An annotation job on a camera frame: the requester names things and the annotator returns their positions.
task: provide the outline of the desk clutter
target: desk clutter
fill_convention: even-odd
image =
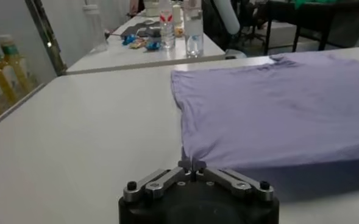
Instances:
[[[175,38],[185,35],[187,55],[202,55],[204,32],[201,1],[186,0],[180,4],[160,0],[158,5],[159,21],[148,18],[142,23],[128,27],[121,34],[123,45],[129,45],[131,49],[145,47],[148,51],[171,51],[175,47]]]

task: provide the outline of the white table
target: white table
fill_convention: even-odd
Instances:
[[[141,49],[129,49],[123,46],[121,35],[128,27],[146,20],[158,21],[158,17],[135,16],[108,38],[108,50],[97,54],[87,54],[71,67],[67,74],[81,74],[88,72],[115,71],[122,69],[148,68],[163,65],[177,65],[183,63],[194,63],[202,61],[223,60],[225,52],[220,49],[208,36],[204,34],[204,54],[199,58],[188,58],[186,56],[185,37],[176,38],[176,46],[172,51],[147,52]]]
[[[359,60],[359,48],[331,53]],[[258,57],[55,79],[0,123],[0,223],[117,223],[127,181],[180,159],[170,72],[271,62]],[[282,204],[280,222],[359,223],[359,193]]]

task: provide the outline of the t-shirt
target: t-shirt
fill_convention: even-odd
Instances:
[[[172,72],[185,155],[233,169],[359,159],[359,61],[273,59]]]

